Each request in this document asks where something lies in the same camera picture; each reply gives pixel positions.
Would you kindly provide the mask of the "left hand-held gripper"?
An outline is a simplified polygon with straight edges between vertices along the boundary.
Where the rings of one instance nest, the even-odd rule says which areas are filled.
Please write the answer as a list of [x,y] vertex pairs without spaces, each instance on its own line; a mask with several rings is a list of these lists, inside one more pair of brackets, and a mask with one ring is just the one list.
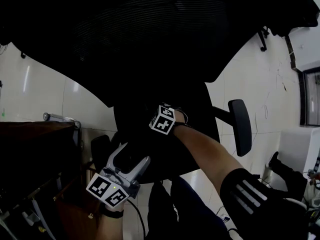
[[121,169],[114,164],[114,159],[128,143],[120,145],[108,158],[106,167],[95,173],[86,190],[107,207],[116,208],[127,199],[135,199],[140,184],[137,182],[148,168],[151,158],[144,157],[129,173],[122,177]]

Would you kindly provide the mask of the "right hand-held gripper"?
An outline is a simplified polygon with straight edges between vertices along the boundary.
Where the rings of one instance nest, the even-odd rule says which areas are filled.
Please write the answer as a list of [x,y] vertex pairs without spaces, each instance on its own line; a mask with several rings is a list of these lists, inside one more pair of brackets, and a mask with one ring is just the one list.
[[168,104],[160,104],[150,123],[149,127],[159,133],[168,135],[176,122],[175,111]]

